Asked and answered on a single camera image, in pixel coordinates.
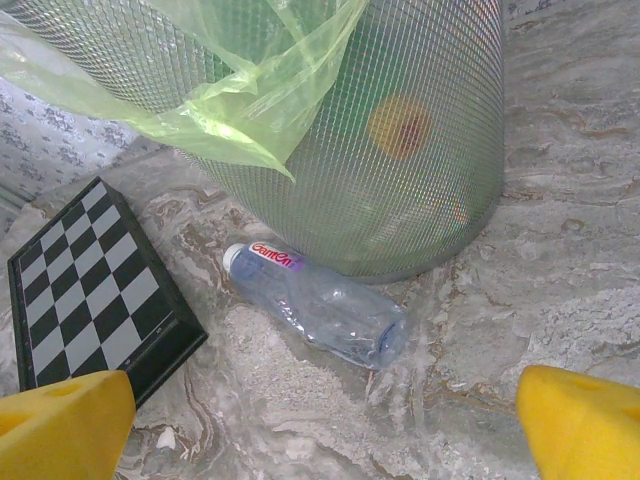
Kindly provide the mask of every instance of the chess board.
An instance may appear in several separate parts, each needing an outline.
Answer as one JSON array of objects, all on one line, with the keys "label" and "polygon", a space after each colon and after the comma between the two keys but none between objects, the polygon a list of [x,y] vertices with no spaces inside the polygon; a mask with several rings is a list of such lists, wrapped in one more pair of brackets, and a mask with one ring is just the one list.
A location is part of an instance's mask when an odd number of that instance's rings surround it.
[{"label": "chess board", "polygon": [[121,369],[140,406],[206,340],[124,197],[99,178],[9,272],[22,390]]}]

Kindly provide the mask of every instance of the chessboard frame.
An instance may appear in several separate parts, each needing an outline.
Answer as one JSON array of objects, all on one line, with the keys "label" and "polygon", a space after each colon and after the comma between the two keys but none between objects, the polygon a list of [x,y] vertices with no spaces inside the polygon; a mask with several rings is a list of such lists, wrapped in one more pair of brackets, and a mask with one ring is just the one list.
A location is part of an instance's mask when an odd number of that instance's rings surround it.
[{"label": "chessboard frame", "polygon": [[[133,240],[138,247],[138,251],[156,279],[165,300],[174,312],[176,319],[173,324],[177,324],[177,318],[180,318],[183,323],[188,324],[198,331],[197,336],[186,349],[176,351],[176,346],[172,345],[171,341],[171,328],[165,328],[162,334],[158,335],[158,338],[152,342],[155,350],[150,354],[143,355],[136,362],[138,364],[138,370],[142,370],[145,373],[151,372],[144,379],[143,385],[137,385],[137,383],[139,384],[140,382],[137,382],[136,379],[131,377],[131,375],[129,376],[132,388],[134,389],[134,394],[136,394],[136,408],[139,408],[160,387],[160,385],[162,385],[186,361],[186,359],[207,340],[208,334],[195,317],[193,311],[180,293],[178,286],[166,270],[164,262],[162,262],[147,235],[142,230],[142,227],[129,207],[125,197],[108,185],[99,176],[95,177],[80,191],[80,193],[70,200],[69,203],[60,210],[60,212],[58,212],[38,231],[37,234],[29,239],[25,245],[12,255],[7,262],[13,313],[14,339],[18,364],[18,381],[21,392],[37,388],[35,379],[29,374],[28,369],[28,365],[31,365],[31,369],[33,369],[33,365],[31,363],[31,355],[28,351],[30,343],[28,343],[28,339],[25,338],[25,332],[23,331],[23,324],[26,323],[26,305],[23,301],[23,295],[20,295],[17,289],[18,286],[21,287],[21,274],[20,267],[18,265],[19,259],[32,246],[39,242],[46,232],[48,232],[56,223],[61,221],[65,214],[74,208],[87,193],[100,183],[102,183],[107,190],[107,194],[112,200],[113,205],[120,214],[122,221],[126,224],[127,231],[133,237]],[[171,355],[173,355],[172,359],[167,362],[167,357],[170,357]]]}]

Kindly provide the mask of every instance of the magnetic chess set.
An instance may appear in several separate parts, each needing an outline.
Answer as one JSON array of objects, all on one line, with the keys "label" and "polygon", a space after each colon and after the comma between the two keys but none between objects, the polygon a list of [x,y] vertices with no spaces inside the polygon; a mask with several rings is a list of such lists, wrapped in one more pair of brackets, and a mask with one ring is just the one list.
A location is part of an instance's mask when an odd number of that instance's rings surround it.
[{"label": "magnetic chess set", "polygon": [[100,178],[9,260],[9,281],[21,391],[124,370],[139,407],[207,338]]}]

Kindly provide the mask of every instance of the plastic water bottle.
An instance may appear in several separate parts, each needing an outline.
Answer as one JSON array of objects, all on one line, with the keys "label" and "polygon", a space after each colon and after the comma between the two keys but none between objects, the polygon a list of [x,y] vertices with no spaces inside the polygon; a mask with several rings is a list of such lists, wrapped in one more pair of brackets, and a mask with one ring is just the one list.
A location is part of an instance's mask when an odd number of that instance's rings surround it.
[{"label": "plastic water bottle", "polygon": [[385,368],[407,341],[405,311],[390,298],[294,252],[265,242],[238,243],[222,263],[248,300],[357,365]]}]

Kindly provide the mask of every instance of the bottle label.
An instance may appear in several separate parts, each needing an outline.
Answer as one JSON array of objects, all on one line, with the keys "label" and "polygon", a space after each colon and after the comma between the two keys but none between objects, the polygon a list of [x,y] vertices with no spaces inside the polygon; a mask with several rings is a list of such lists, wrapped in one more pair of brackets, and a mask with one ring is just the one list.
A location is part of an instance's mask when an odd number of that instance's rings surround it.
[{"label": "bottle label", "polygon": [[249,251],[269,260],[283,268],[299,272],[304,265],[304,258],[294,253],[282,252],[272,245],[262,242],[252,243]]}]

